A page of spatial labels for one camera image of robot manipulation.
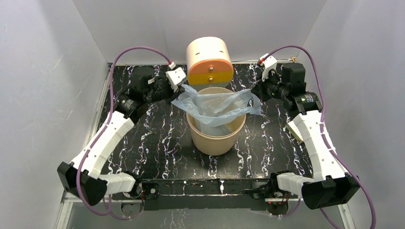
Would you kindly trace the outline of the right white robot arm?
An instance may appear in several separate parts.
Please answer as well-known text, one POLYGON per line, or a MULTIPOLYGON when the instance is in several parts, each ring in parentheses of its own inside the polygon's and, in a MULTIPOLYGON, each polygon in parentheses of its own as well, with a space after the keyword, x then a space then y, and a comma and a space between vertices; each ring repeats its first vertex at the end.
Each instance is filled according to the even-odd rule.
POLYGON ((289 171, 273 172, 265 190, 276 198, 287 192, 303 198, 309 209, 346 204, 359 190, 355 177, 331 154, 332 144, 326 145, 328 136, 321 121, 322 104, 314 92, 306 90, 304 66, 300 63, 278 63, 266 66, 261 63, 262 77, 252 88, 252 93, 266 102, 272 98, 282 101, 293 119, 287 124, 290 133, 307 149, 313 177, 303 177, 289 171))

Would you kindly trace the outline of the beige round trash bin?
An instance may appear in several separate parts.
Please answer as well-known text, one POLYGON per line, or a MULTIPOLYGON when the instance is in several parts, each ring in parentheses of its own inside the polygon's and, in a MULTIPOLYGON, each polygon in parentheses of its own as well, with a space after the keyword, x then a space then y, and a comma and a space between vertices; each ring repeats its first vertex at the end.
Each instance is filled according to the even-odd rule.
MULTIPOLYGON (((199 91, 199 93, 206 94, 208 92, 214 93, 230 93, 231 91, 221 87, 210 87, 199 91)), ((203 153, 210 156, 218 156, 229 151, 236 143, 238 135, 245 124, 246 114, 236 118, 231 122, 231 127, 234 132, 226 136, 209 136, 201 133, 196 126, 194 118, 186 114, 186 119, 190 125, 192 132, 192 140, 195 146, 203 153)))

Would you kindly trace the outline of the light blue plastic bag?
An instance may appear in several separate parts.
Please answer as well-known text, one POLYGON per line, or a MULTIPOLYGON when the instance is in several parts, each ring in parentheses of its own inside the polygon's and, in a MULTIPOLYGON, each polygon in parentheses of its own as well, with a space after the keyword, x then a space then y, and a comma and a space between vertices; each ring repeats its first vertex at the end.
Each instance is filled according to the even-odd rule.
POLYGON ((209 136, 226 136, 234 132, 231 122, 245 114, 259 115, 261 101, 251 90, 238 92, 202 94, 188 85, 185 90, 172 101, 172 105, 191 115, 197 129, 209 136))

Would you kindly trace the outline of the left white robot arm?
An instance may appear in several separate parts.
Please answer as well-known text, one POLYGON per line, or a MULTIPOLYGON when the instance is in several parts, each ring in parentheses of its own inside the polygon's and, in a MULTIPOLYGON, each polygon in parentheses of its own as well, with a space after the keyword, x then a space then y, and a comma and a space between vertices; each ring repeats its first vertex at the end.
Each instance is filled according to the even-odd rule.
POLYGON ((114 102, 113 110, 83 151, 71 162, 62 162, 57 173, 65 190, 89 206, 98 204, 105 196, 126 193, 138 198, 143 186, 139 176, 131 172, 103 175, 102 168, 121 139, 147 112, 149 105, 173 101, 182 93, 181 84, 187 75, 181 70, 166 72, 165 76, 144 75, 132 83, 114 102))

